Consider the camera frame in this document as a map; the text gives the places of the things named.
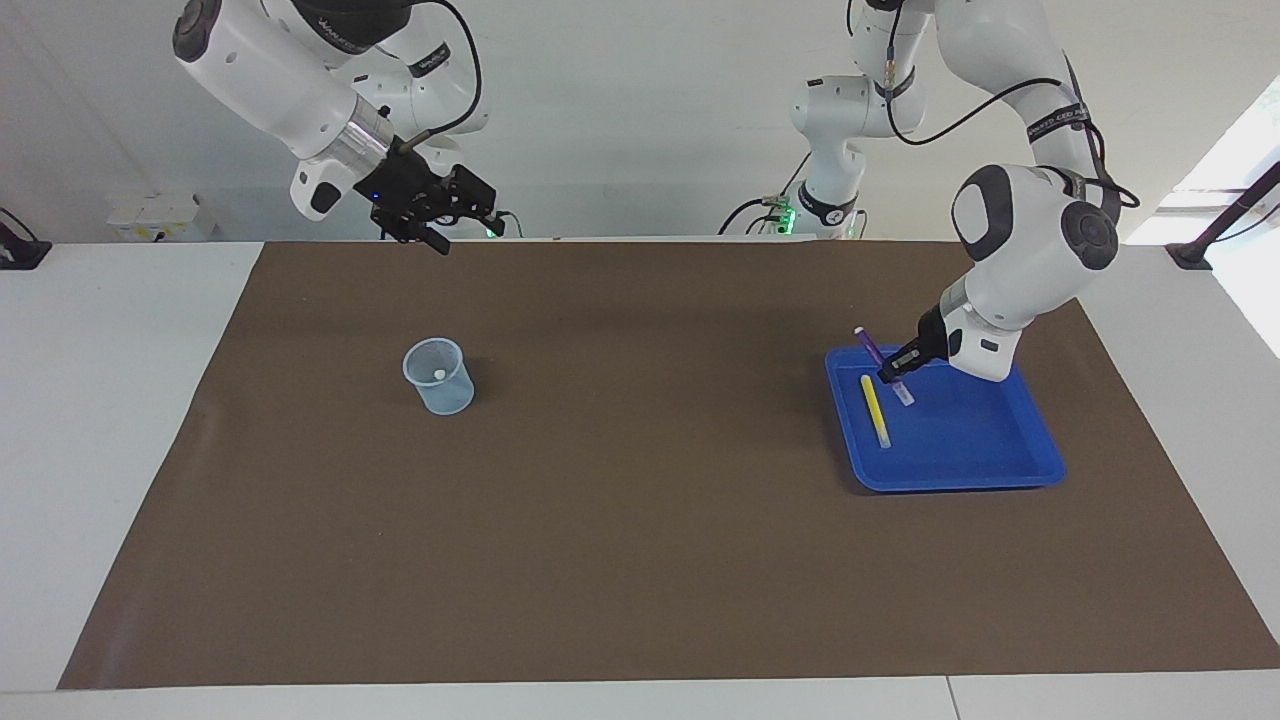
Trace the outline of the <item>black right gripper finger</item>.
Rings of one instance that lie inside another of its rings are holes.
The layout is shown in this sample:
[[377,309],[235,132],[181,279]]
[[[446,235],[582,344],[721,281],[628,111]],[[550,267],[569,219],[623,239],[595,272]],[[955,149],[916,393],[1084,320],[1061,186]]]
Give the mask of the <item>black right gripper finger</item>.
[[497,191],[467,167],[453,165],[444,187],[449,200],[444,217],[472,219],[485,227],[499,223]]
[[384,234],[397,243],[424,243],[442,256],[451,254],[451,241],[429,223],[388,222],[384,224]]

